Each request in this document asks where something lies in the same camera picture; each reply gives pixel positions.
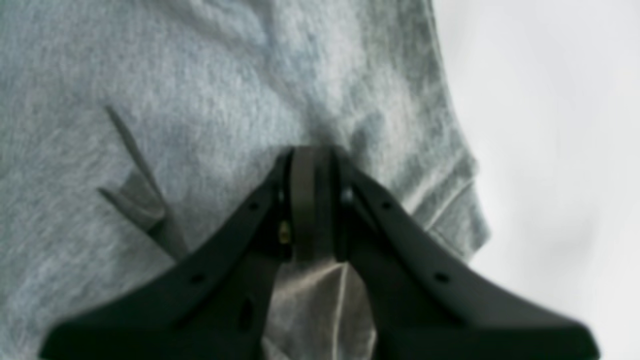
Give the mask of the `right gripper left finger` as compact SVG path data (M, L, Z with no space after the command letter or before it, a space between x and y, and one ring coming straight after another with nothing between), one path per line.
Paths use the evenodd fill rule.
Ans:
M258 360L282 264L331 251L333 150L298 146L197 251L128 294L57 324L45 360Z

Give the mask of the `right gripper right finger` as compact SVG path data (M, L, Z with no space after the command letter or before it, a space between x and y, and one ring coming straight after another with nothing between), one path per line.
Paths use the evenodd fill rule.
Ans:
M487 280L451 255L365 175L333 151L339 260L365 284L375 360L598 360L580 321Z

